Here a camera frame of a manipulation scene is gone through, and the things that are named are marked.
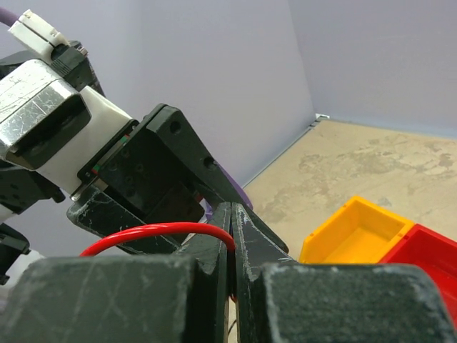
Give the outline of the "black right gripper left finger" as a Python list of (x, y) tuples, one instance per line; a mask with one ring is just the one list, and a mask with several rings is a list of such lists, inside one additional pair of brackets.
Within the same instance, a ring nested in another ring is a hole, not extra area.
[(173, 254), (31, 264), (1, 313), (3, 342), (226, 342), (231, 256), (198, 234)]

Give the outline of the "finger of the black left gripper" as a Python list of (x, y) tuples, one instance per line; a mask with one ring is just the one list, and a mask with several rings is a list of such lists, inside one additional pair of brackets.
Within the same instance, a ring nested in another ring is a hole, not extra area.
[[(100, 238), (144, 224), (137, 216), (94, 186), (85, 190), (69, 207), (66, 215), (71, 223)], [(157, 236), (123, 243), (120, 249), (128, 254), (171, 254), (180, 246), (172, 237)]]
[(159, 104), (144, 118), (146, 128), (170, 151), (179, 179), (193, 187), (212, 208), (222, 202), (250, 207), (246, 194), (226, 175), (181, 110)]

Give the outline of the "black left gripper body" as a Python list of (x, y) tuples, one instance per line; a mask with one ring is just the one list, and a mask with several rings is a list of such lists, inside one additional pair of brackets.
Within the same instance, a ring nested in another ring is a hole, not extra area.
[(170, 151), (146, 128), (146, 121), (131, 121), (78, 175), (144, 223), (204, 217), (201, 196), (179, 179)]

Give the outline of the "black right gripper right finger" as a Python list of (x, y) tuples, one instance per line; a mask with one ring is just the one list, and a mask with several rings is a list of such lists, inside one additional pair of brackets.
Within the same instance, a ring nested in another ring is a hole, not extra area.
[(408, 264), (300, 264), (231, 206), (240, 342), (454, 342), (432, 279)]

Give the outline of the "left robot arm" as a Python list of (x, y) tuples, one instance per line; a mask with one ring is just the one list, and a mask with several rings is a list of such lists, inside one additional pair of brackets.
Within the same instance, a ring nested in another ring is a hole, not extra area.
[(250, 203), (179, 109), (131, 118), (73, 46), (48, 62), (11, 55), (1, 61), (1, 220), (67, 197), (70, 222), (99, 237)]

